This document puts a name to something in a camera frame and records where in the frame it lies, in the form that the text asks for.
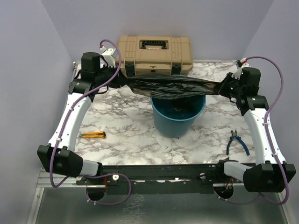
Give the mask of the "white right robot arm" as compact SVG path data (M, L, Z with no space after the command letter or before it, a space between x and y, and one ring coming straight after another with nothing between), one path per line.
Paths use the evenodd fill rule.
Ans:
M256 164L253 167L237 161L225 161L215 170L215 179L226 182L231 177L243 182L248 192L282 192L296 173L295 166L287 164L275 139L265 96L258 94L260 70L239 68L227 74L219 94L236 99L236 106L244 117L252 137Z

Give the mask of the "teal plastic trash bin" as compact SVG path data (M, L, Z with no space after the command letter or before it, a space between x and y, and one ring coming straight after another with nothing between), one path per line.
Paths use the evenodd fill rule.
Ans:
M150 99L156 129L165 137L180 138L193 125L206 106L206 96L167 99Z

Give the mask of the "black plastic trash bag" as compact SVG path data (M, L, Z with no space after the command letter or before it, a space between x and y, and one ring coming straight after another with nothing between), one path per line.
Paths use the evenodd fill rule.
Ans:
M204 95L217 95L221 82L180 75L144 75L130 77L126 85L133 93L152 99L169 100L177 112L195 112L192 99Z

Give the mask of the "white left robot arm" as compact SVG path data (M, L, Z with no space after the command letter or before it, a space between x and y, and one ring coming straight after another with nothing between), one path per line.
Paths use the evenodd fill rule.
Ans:
M56 131L37 154L50 175L87 176L98 184L103 180L102 164L83 159L75 153L77 135L83 118L99 89L110 84L119 87L118 52L106 49L102 53L87 52L81 57L81 70L69 84L66 106Z

